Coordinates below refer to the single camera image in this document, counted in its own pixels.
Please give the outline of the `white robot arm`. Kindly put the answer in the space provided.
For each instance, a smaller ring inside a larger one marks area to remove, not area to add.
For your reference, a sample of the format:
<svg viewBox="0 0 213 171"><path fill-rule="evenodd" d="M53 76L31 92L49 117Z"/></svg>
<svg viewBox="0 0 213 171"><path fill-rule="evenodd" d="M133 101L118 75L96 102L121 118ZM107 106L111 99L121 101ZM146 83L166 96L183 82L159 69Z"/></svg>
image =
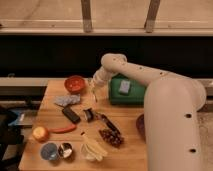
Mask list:
<svg viewBox="0 0 213 171"><path fill-rule="evenodd" d="M129 63L123 54L107 53L93 75L93 85L102 87L117 74L146 87L148 171L202 171L197 118L197 112L206 102L202 83L173 72Z"/></svg>

